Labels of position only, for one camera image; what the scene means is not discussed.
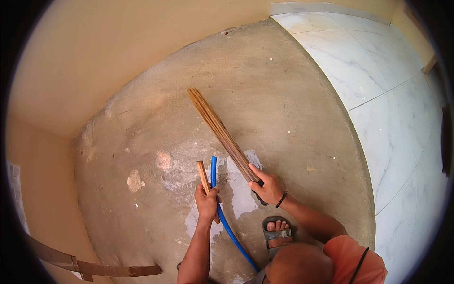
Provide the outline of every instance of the yellow wall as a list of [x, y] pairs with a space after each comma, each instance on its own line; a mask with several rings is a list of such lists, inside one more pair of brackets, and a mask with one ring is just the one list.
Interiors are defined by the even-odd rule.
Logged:
[[[13, 81], [10, 111], [73, 138], [122, 85], [224, 29], [267, 19], [276, 0], [55, 0]], [[333, 0], [391, 20], [396, 0]]]
[[422, 64], [425, 66], [430, 61], [432, 56], [434, 56], [434, 49], [419, 29], [404, 13], [404, 8], [405, 2], [403, 0], [399, 0], [391, 23], [398, 30], [400, 30], [408, 42], [410, 42], [416, 54], [421, 59]]
[[[77, 259], [99, 263], [77, 203], [72, 140], [37, 129], [9, 116], [6, 158], [20, 166], [25, 218], [30, 235]], [[45, 264], [58, 283], [86, 283], [70, 271]], [[94, 276], [108, 284], [108, 277]]]

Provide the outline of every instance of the shirt sleeve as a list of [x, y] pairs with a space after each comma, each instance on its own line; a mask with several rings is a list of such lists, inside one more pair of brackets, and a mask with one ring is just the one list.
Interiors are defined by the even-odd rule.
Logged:
[[[331, 259], [334, 266], [333, 284], [348, 284], [358, 266], [365, 247], [352, 237], [341, 235], [330, 239], [323, 252]], [[385, 263], [375, 252], [366, 253], [363, 264], [355, 278], [355, 284], [380, 284], [385, 282]]]

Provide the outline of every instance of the foot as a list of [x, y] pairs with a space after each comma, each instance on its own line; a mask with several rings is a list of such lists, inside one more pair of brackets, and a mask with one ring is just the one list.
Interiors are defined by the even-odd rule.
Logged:
[[[285, 221], [281, 221], [281, 220], [277, 220], [276, 223], [268, 222], [268, 224], [266, 225], [266, 230], [268, 232], [283, 231], [288, 228], [290, 228], [289, 224], [287, 224]], [[268, 240], [268, 247], [270, 249], [277, 248], [282, 245], [287, 245], [288, 243], [291, 243], [291, 242], [292, 242], [292, 237], [271, 239], [271, 240]]]

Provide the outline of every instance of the black grip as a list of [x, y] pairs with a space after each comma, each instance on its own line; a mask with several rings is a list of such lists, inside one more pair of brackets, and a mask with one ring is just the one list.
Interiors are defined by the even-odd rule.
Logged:
[[[259, 181], [257, 181], [257, 183], [258, 183], [258, 185], [261, 186], [261, 187], [263, 187], [263, 185], [264, 185], [263, 180], [259, 180]], [[265, 201], [263, 201], [263, 200], [260, 198], [260, 196], [258, 196], [257, 192], [255, 192], [254, 190], [253, 190], [252, 192], [255, 193], [256, 196], [257, 196], [257, 199], [260, 200], [260, 204], [262, 204], [263, 206], [267, 206], [267, 205], [268, 205], [268, 203], [266, 203]]]

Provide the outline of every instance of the person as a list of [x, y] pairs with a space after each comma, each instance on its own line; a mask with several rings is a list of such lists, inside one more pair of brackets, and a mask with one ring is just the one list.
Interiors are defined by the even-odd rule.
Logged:
[[[263, 226], [267, 234], [281, 234], [266, 238], [269, 252], [276, 251], [272, 261], [247, 284], [373, 284], [384, 283], [387, 271], [383, 259], [367, 251], [351, 238], [344, 226], [333, 217], [311, 209], [284, 191], [275, 175], [267, 175], [253, 164], [251, 170], [263, 180], [263, 187], [249, 182], [249, 187], [260, 198], [287, 211], [316, 240], [324, 244], [320, 249], [308, 243], [293, 243], [290, 225], [277, 218]], [[215, 187], [208, 195], [198, 184], [195, 200], [199, 211], [194, 236], [178, 271], [178, 284], [207, 283], [210, 267], [210, 228], [216, 215]]]

